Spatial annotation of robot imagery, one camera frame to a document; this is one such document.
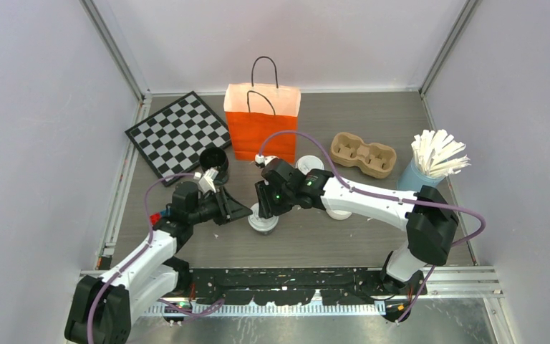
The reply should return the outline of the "white plastic cup lid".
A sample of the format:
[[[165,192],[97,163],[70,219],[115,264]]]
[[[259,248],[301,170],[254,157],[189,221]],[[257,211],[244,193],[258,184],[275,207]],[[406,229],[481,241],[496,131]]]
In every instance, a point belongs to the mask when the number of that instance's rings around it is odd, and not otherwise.
[[[316,156],[305,155],[296,161],[295,167],[304,175],[307,175],[313,169],[322,170],[324,168],[324,164],[322,160]]]

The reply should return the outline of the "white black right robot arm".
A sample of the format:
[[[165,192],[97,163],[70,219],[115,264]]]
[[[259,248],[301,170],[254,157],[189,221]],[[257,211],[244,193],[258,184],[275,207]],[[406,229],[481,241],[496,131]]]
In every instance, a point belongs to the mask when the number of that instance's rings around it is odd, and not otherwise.
[[[393,191],[338,179],[322,169],[302,173],[277,157],[257,156],[255,162],[262,169],[263,179],[255,185],[262,219],[299,206],[347,211],[405,232],[404,244],[387,256],[382,268],[384,291],[398,294],[419,269],[446,264],[459,220],[437,189],[424,186],[418,192]]]

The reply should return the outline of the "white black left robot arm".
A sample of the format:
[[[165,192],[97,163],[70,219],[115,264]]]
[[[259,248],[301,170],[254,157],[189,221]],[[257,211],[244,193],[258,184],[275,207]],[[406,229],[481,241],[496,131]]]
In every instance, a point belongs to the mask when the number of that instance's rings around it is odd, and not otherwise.
[[[125,343],[132,324],[158,299],[190,290],[189,263],[176,253],[194,226],[224,225],[252,213],[223,186],[201,191],[192,181],[179,183],[164,214],[132,253],[99,277],[86,275],[77,283],[64,337],[73,343]]]

